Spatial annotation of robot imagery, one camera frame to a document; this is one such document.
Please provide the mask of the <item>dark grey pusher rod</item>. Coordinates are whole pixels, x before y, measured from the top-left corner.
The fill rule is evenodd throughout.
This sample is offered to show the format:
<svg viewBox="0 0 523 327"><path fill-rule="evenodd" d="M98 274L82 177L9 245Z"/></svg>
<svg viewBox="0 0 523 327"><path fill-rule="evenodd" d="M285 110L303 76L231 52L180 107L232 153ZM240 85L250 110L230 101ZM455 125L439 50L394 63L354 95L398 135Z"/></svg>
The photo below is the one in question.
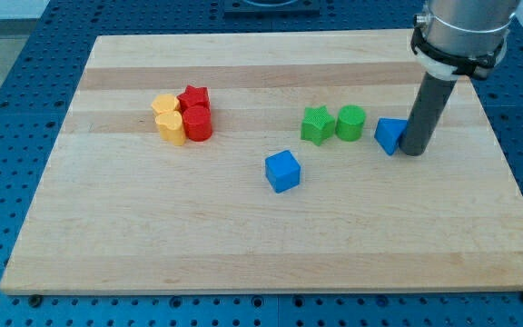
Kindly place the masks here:
<svg viewBox="0 0 523 327"><path fill-rule="evenodd" d="M456 82L424 74L400 138L399 148L403 153L419 156L426 151Z"/></svg>

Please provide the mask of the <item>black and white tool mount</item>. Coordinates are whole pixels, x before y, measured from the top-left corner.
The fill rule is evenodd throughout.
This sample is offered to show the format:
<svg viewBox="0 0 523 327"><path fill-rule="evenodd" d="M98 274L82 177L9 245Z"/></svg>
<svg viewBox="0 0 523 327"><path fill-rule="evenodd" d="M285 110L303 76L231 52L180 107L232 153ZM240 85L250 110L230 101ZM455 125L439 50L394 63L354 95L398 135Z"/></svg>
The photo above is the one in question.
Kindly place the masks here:
<svg viewBox="0 0 523 327"><path fill-rule="evenodd" d="M413 54L430 75L455 81L466 75L485 80L507 52L508 27L474 30L448 23L432 13L413 17Z"/></svg>

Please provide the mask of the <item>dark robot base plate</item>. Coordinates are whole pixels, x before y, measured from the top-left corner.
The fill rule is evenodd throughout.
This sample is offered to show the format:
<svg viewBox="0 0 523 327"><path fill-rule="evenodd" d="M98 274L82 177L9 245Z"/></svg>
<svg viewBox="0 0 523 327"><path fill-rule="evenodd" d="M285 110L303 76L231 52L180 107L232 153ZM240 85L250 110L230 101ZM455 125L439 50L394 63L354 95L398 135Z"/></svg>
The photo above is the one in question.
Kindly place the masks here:
<svg viewBox="0 0 523 327"><path fill-rule="evenodd" d="M223 15L317 14L321 0L224 0Z"/></svg>

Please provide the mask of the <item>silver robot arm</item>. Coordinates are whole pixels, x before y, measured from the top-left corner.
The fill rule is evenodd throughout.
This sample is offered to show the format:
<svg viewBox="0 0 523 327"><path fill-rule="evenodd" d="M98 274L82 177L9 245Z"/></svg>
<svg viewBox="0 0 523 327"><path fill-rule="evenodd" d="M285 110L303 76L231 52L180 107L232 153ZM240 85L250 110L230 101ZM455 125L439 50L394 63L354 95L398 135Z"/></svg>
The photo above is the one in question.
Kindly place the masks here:
<svg viewBox="0 0 523 327"><path fill-rule="evenodd" d="M425 74L410 110L400 150L423 154L456 82L486 80L507 52L519 0L427 0L413 16L412 53Z"/></svg>

